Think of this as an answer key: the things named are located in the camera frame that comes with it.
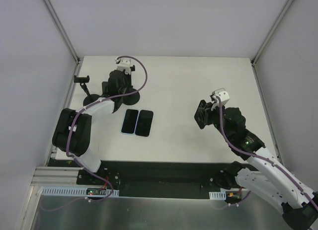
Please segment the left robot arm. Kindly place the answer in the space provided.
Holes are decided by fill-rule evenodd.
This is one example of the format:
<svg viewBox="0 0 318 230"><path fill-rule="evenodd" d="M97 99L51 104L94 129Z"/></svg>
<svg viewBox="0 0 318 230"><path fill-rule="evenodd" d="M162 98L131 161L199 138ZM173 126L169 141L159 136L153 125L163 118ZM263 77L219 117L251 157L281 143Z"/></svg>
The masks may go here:
<svg viewBox="0 0 318 230"><path fill-rule="evenodd" d="M140 96L132 86L131 72L126 68L113 70L108 81L102 83L103 93L79 110L64 108L59 116L52 144L65 152L81 167L88 170L88 179L95 185L101 184L105 173L101 160L90 148L91 128L108 114L115 113L130 96Z"/></svg>

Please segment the black phone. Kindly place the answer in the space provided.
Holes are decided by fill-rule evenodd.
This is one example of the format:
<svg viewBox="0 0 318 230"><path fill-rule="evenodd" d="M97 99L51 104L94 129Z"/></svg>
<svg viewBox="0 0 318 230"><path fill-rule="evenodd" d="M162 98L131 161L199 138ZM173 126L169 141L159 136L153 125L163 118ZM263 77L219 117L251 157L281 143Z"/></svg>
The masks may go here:
<svg viewBox="0 0 318 230"><path fill-rule="evenodd" d="M135 134L141 137L148 137L151 131L154 113L149 110L141 110L138 116Z"/></svg>

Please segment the brown-base phone stand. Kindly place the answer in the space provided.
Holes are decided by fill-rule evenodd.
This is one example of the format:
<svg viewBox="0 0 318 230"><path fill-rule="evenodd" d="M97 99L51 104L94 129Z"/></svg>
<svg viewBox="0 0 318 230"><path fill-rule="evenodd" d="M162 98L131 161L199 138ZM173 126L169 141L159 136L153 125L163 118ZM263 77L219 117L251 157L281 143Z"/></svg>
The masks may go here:
<svg viewBox="0 0 318 230"><path fill-rule="evenodd" d="M103 81L102 82L102 95L101 97L108 97L108 82L107 81Z"/></svg>

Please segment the light blue phone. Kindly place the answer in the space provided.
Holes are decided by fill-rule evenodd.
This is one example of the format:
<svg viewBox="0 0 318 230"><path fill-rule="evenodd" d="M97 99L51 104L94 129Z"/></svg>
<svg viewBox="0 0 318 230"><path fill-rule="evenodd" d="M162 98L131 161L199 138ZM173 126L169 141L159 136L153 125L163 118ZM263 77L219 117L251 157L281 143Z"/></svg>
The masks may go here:
<svg viewBox="0 0 318 230"><path fill-rule="evenodd" d="M121 133L133 135L135 133L136 123L139 111L135 109L127 109L125 112Z"/></svg>

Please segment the black round-base phone stand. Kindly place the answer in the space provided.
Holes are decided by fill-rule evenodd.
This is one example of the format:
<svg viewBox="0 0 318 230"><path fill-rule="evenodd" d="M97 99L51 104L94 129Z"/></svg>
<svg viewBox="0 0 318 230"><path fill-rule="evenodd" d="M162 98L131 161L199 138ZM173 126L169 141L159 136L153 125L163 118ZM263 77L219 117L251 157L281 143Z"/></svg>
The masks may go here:
<svg viewBox="0 0 318 230"><path fill-rule="evenodd" d="M83 100L83 106L87 106L95 101L97 101L100 98L100 95L98 94L91 94L88 90L87 87L87 83L89 83L90 81L90 77L86 76L86 77L79 77L74 75L74 83L79 83L80 87L82 88L82 90L84 91L84 93L86 94L86 97Z"/></svg>

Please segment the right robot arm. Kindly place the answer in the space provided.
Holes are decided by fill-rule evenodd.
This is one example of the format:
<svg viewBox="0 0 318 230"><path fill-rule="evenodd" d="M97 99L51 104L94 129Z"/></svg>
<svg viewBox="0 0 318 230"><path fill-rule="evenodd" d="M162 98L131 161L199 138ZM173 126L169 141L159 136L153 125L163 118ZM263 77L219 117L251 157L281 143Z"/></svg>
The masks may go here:
<svg viewBox="0 0 318 230"><path fill-rule="evenodd" d="M194 115L200 129L213 125L231 151L256 168L262 177L255 177L247 168L233 162L223 171L217 184L224 189L239 185L268 202L293 230L309 230L318 219L318 193L308 187L266 147L264 142L246 128L246 118L239 108L201 100Z"/></svg>

